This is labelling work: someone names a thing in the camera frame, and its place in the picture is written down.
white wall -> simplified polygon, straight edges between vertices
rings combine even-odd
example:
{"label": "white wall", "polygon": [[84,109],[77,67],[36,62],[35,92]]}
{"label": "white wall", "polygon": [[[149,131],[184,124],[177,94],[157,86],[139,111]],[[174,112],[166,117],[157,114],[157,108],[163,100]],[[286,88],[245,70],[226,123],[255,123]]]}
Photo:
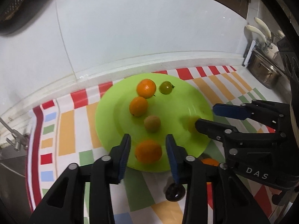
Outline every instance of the white wall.
{"label": "white wall", "polygon": [[[241,64],[246,24],[214,0],[51,0],[0,37],[0,115],[15,117],[57,88],[89,86],[97,73],[169,68],[179,59],[172,65]],[[88,83],[78,86],[81,78]]]}

white lettering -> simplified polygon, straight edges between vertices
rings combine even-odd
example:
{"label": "white lettering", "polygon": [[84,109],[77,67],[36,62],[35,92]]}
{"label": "white lettering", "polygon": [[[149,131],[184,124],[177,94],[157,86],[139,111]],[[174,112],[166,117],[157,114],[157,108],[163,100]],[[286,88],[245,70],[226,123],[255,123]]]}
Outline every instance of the white lettering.
{"label": "white lettering", "polygon": [[251,172],[252,172],[252,168],[248,167],[246,173],[251,173]]}

colorful tablecloth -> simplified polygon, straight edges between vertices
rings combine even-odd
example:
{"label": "colorful tablecloth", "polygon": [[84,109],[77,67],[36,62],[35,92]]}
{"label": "colorful tablecloth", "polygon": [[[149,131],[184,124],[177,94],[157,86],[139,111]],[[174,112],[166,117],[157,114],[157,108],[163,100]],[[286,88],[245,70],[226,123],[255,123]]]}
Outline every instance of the colorful tablecloth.
{"label": "colorful tablecloth", "polygon": [[[205,66],[157,71],[178,77],[197,88],[212,107],[216,103],[240,105],[266,98],[252,88],[232,66]],[[72,162],[80,166],[107,154],[95,131],[95,110],[104,93],[117,81],[79,90],[53,99],[32,111],[32,132],[27,160],[27,189],[34,210],[59,175]],[[216,122],[234,125],[241,132],[262,133],[272,129],[247,119],[239,121],[214,116]],[[204,152],[224,162],[222,143],[211,140]],[[185,198],[174,203],[165,198],[164,188],[170,172],[147,173],[127,168],[119,185],[111,186],[116,224],[181,224]],[[241,177],[271,222],[282,207],[274,205],[267,186]],[[89,188],[85,187],[84,223],[89,223]],[[213,204],[208,201],[209,223],[213,223]]]}

orange stripe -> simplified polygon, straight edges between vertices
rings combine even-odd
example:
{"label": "orange stripe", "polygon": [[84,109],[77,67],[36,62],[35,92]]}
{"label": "orange stripe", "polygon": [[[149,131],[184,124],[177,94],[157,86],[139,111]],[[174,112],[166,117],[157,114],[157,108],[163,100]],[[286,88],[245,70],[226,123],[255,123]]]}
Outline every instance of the orange stripe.
{"label": "orange stripe", "polygon": [[217,103],[223,104],[222,100],[216,95],[216,93],[210,88],[210,86],[202,79],[193,79],[194,83],[198,86],[200,91],[207,97],[212,105]]}
{"label": "orange stripe", "polygon": [[58,156],[75,153],[74,111],[61,114],[59,128]]}
{"label": "orange stripe", "polygon": [[234,79],[232,79],[228,74],[224,73],[221,74],[224,78],[226,78],[229,82],[231,82],[240,92],[241,94],[245,94],[246,92],[244,91],[243,88],[239,84],[236,83]]}
{"label": "orange stripe", "polygon": [[234,95],[231,94],[231,92],[227,89],[227,87],[218,79],[217,76],[213,75],[213,76],[209,76],[209,78],[219,88],[219,90],[221,91],[221,93],[223,93],[223,95],[229,101],[231,101],[231,100],[233,100],[233,99],[236,98]]}
{"label": "orange stripe", "polygon": [[97,109],[98,103],[93,103],[86,106],[87,118],[89,122],[90,137],[92,139],[93,148],[101,147],[102,144],[98,138],[97,132],[95,131],[95,110]]}
{"label": "orange stripe", "polygon": [[52,145],[53,145],[53,138],[49,138],[41,141],[40,148],[47,148],[47,147],[51,147]]}
{"label": "orange stripe", "polygon": [[247,82],[245,82],[238,73],[236,73],[235,71],[233,71],[231,73],[248,91],[251,91],[252,88],[247,84]]}
{"label": "orange stripe", "polygon": [[163,224],[181,224],[183,213],[177,202],[163,201],[152,205],[152,209]]}

green tomato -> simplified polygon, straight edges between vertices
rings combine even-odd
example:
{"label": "green tomato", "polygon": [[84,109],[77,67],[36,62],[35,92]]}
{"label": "green tomato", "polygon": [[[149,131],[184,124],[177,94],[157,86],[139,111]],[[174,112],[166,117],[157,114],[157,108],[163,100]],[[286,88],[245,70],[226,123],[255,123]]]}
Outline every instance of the green tomato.
{"label": "green tomato", "polygon": [[172,92],[172,89],[174,89],[174,86],[171,84],[171,82],[168,81],[162,82],[159,87],[159,91],[162,94],[170,94]]}

